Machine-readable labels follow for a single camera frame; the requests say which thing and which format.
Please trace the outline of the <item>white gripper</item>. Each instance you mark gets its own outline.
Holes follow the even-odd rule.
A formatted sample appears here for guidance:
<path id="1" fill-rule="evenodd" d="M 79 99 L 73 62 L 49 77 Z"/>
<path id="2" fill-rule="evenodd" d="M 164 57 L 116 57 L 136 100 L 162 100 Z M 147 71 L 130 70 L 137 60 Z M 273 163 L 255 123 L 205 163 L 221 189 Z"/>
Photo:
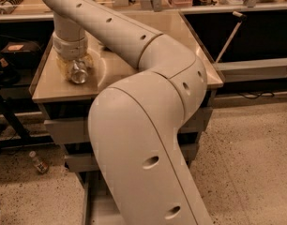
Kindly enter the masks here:
<path id="1" fill-rule="evenodd" d="M 60 38 L 56 33 L 53 33 L 53 47 L 59 54 L 56 56 L 56 64 L 59 68 L 61 75 L 67 80 L 70 80 L 70 65 L 69 60 L 75 60 L 83 57 L 85 66 L 92 68 L 94 66 L 93 57 L 87 53 L 88 39 L 82 38 L 78 41 L 65 41 Z"/>

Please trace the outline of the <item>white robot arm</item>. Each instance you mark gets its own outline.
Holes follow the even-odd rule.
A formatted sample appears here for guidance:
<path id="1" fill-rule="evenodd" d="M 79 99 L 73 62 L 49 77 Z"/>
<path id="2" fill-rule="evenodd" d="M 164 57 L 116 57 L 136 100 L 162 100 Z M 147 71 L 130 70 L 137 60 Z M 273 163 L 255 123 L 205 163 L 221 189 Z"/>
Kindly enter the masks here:
<path id="1" fill-rule="evenodd" d="M 201 106 L 203 62 L 157 29 L 92 0 L 43 0 L 137 72 L 99 93 L 88 114 L 95 157 L 127 225 L 212 225 L 177 143 Z"/>

